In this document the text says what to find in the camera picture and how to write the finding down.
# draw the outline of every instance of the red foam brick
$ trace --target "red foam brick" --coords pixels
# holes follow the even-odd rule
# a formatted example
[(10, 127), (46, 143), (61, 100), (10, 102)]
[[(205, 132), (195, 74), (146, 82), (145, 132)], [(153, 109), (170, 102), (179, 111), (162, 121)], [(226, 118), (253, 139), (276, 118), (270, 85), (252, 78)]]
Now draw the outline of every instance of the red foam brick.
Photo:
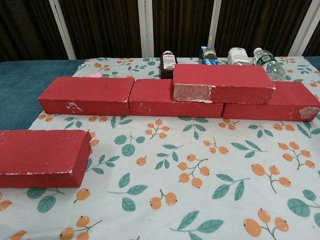
[(133, 78), (57, 77), (38, 98), (48, 114), (129, 115)]
[(83, 130), (0, 131), (0, 188), (75, 188), (91, 151)]
[(173, 100), (171, 79), (139, 79), (129, 98), (131, 115), (220, 118), (223, 103), (182, 102)]
[(275, 121), (312, 121), (320, 102), (301, 82), (275, 81), (275, 93), (268, 104), (226, 103), (223, 118)]
[(275, 86), (261, 66), (177, 64), (176, 101), (266, 104)]

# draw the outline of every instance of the tablecloth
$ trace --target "tablecloth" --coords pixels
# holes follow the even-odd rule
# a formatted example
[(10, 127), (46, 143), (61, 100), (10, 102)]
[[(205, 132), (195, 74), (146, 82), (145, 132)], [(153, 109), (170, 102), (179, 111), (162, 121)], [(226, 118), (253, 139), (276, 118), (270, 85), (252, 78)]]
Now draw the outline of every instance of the tablecloth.
[[(320, 72), (307, 60), (276, 59), (286, 81), (320, 96)], [(95, 58), (74, 76), (157, 79), (159, 64)], [(89, 130), (92, 153), (80, 188), (0, 189), (0, 240), (319, 239), (320, 114), (293, 122), (42, 112), (30, 129)]]

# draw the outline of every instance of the dark curtain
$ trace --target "dark curtain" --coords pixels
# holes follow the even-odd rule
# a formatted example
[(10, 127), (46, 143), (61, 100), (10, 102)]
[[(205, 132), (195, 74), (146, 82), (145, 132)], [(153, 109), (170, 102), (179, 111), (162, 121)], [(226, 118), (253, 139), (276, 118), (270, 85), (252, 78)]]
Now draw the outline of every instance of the dark curtain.
[(320, 56), (320, 21), (304, 50), (303, 56)]
[(0, 0), (0, 62), (68, 59), (47, 0)]
[(287, 56), (311, 0), (223, 0), (215, 38), (218, 57), (233, 47)]
[(137, 0), (60, 0), (75, 55), (139, 58)]
[(208, 45), (213, 0), (152, 0), (154, 55), (197, 57)]

